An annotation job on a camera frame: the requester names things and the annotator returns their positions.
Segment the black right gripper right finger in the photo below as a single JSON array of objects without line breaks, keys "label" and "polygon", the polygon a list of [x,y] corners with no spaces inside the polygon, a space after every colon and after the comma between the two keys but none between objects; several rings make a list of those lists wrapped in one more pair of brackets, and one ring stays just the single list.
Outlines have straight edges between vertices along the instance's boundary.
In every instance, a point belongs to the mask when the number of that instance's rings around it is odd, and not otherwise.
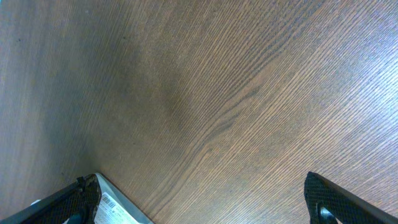
[{"label": "black right gripper right finger", "polygon": [[396,217],[314,172],[306,176],[304,196],[311,224],[397,223]]}]

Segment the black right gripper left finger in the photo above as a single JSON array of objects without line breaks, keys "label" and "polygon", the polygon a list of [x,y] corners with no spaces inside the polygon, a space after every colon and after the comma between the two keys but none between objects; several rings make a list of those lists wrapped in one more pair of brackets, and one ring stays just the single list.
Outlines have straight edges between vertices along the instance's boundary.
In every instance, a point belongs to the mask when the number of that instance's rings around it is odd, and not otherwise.
[{"label": "black right gripper left finger", "polygon": [[100,201],[99,180],[90,174],[77,178],[76,182],[1,220],[1,223],[93,223]]}]

